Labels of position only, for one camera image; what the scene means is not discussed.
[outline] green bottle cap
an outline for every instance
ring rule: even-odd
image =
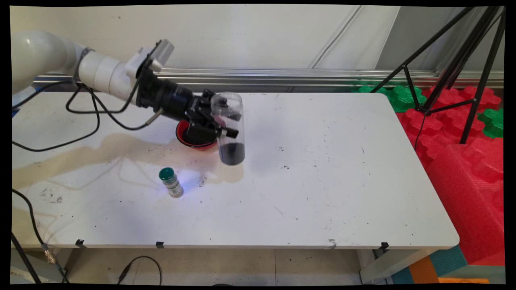
[[[165,167],[159,172],[159,178],[161,180],[169,180],[174,177],[174,170],[170,167]]]

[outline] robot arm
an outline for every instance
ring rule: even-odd
[[[186,87],[158,79],[159,72],[174,46],[160,40],[153,48],[141,48],[127,63],[90,50],[64,37],[44,31],[27,31],[11,38],[12,93],[29,86],[46,72],[73,75],[90,88],[131,103],[152,107],[159,115],[190,123],[188,134],[197,139],[213,140],[220,135],[235,138],[237,130],[222,127],[211,116],[211,97],[204,90],[196,96]]]

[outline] connector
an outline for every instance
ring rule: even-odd
[[[41,245],[41,247],[43,248],[43,250],[45,251],[45,256],[48,258],[48,263],[49,264],[52,264],[52,265],[56,265],[58,264],[57,263],[57,258],[56,256],[54,255],[54,253],[52,252],[51,249],[49,249],[49,247],[47,246],[47,244],[43,244]]]

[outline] floor tile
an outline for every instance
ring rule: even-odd
[[[163,271],[163,285],[274,286],[274,250],[244,249],[148,249]],[[139,259],[134,284],[157,285],[156,264]]]
[[[277,286],[361,285],[355,250],[276,250]]]

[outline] black tripod leg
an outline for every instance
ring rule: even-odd
[[[466,62],[469,60],[469,58],[471,57],[471,55],[473,54],[473,52],[477,49],[478,45],[480,44],[480,42],[483,40],[483,38],[486,36],[486,34],[489,32],[489,30],[491,29],[491,27],[493,27],[493,25],[496,23],[496,21],[500,18],[500,16],[502,16],[502,14],[500,13],[495,20],[493,20],[493,22],[491,23],[491,25],[489,25],[489,27],[486,29],[486,31],[484,32],[484,34],[482,35],[482,37],[477,41],[477,43],[472,47],[472,49],[467,53],[467,57],[466,59],[464,60],[463,64],[460,66],[460,69],[455,73],[454,77],[451,78],[450,82],[448,83],[448,86],[446,87],[448,90],[451,89],[455,83],[455,81],[457,80],[457,78],[459,77],[459,74],[460,72],[464,69],[464,66],[466,65]]]
[[[453,58],[448,68],[442,74],[441,79],[437,82],[436,87],[428,97],[428,100],[423,105],[424,111],[429,111],[432,109],[432,106],[436,102],[438,96],[441,94],[443,88],[448,84],[451,78],[455,75],[460,66],[464,63],[464,60],[467,57],[467,53],[470,51],[472,47],[474,47],[476,41],[481,38],[484,32],[489,27],[489,23],[494,18],[494,15],[498,11],[499,6],[489,6],[485,12],[482,14],[482,17],[475,25],[470,35],[467,37],[466,41],[460,48],[457,55]]]
[[[407,58],[404,62],[402,62],[390,75],[388,75],[381,83],[376,86],[371,93],[378,91],[381,87],[383,87],[388,81],[390,81],[394,76],[396,76],[402,69],[403,65],[408,65],[411,61],[414,60],[418,55],[420,55],[426,48],[432,45],[441,35],[445,34],[448,29],[455,25],[459,20],[461,20],[464,15],[470,12],[473,7],[464,8],[459,14],[457,14],[450,22],[446,23],[441,30],[439,30],[434,36],[432,36],[423,46],[421,46],[417,51],[415,51],[409,58]]]
[[[467,117],[466,125],[464,126],[464,131],[462,132],[462,137],[460,138],[461,144],[466,144],[467,137],[470,134],[471,125],[475,120],[475,115],[477,114],[478,105],[480,104],[480,100],[482,98],[482,93],[484,88],[486,87],[487,78],[489,73],[491,72],[491,68],[493,67],[494,58],[496,57],[496,52],[500,47],[500,43],[502,41],[502,36],[505,31],[505,7],[502,11],[502,18],[500,18],[500,23],[498,24],[498,29],[496,30],[496,35],[493,39],[493,44],[491,45],[491,50],[489,50],[489,55],[487,56],[486,65],[484,66],[484,70],[482,71],[482,76],[480,77],[480,82],[478,83],[477,92],[475,94],[476,102],[471,106],[470,114]]]

